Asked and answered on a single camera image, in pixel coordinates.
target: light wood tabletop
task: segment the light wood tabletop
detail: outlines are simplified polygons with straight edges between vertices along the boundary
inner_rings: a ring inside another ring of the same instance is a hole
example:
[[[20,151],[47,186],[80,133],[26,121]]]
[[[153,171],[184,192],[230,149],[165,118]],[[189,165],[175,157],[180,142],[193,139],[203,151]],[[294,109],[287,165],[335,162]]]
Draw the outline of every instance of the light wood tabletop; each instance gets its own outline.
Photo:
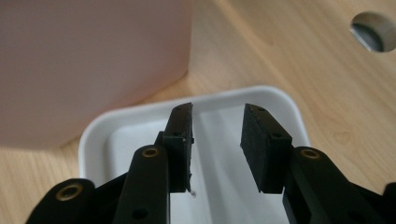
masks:
[[[396,50],[354,38],[350,23],[367,11],[396,24],[396,1],[195,0],[188,73],[140,104],[275,86],[296,102],[312,146],[381,193],[396,181]],[[78,177],[78,139],[0,148],[1,223],[25,222],[50,188]]]

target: metal ring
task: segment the metal ring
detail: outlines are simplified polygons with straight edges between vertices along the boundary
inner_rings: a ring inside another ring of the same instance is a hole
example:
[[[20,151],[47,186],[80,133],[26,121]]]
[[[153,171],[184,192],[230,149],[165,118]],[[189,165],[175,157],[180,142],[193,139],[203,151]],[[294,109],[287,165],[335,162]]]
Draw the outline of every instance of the metal ring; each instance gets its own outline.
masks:
[[[144,157],[155,157],[160,154],[160,150],[155,147],[149,147],[143,150],[142,155]]]
[[[320,158],[320,154],[318,154],[316,151],[309,149],[309,148],[305,148],[305,149],[301,150],[300,153],[301,153],[301,155],[303,155],[311,160],[317,160]]]
[[[82,192],[82,189],[83,187],[80,183],[67,185],[56,193],[56,199],[61,202],[72,200]]]

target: wood grain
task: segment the wood grain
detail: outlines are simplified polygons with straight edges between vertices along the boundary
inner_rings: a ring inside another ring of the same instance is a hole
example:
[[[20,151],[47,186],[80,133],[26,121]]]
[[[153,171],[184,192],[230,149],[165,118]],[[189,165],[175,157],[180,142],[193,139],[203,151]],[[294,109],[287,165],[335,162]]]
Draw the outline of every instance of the wood grain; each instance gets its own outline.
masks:
[[[313,147],[375,192],[396,181],[396,50],[373,53],[349,32],[396,2],[193,1],[186,76],[141,104],[272,85],[299,106]],[[0,221],[22,223],[55,184],[78,176],[78,138],[53,150],[0,150]]]

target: white tray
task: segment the white tray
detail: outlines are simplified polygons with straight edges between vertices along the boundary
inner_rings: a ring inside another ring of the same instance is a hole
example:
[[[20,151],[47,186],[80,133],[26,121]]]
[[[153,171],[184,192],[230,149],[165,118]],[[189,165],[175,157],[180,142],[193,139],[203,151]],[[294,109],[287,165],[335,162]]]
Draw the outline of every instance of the white tray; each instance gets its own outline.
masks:
[[[259,193],[240,148],[245,103],[266,108],[293,137],[309,146],[296,104],[279,89],[259,86],[110,111],[81,137],[79,174],[100,186],[127,172],[134,151],[154,143],[171,110],[192,102],[191,188],[171,194],[171,223],[289,223],[281,195]]]

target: pink container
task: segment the pink container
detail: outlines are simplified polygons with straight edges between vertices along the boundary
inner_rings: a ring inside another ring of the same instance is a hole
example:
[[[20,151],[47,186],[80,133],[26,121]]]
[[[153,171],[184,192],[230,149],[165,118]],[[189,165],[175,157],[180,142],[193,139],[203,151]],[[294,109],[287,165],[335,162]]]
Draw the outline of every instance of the pink container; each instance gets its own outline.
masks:
[[[56,147],[187,70],[191,0],[0,3],[0,146]]]

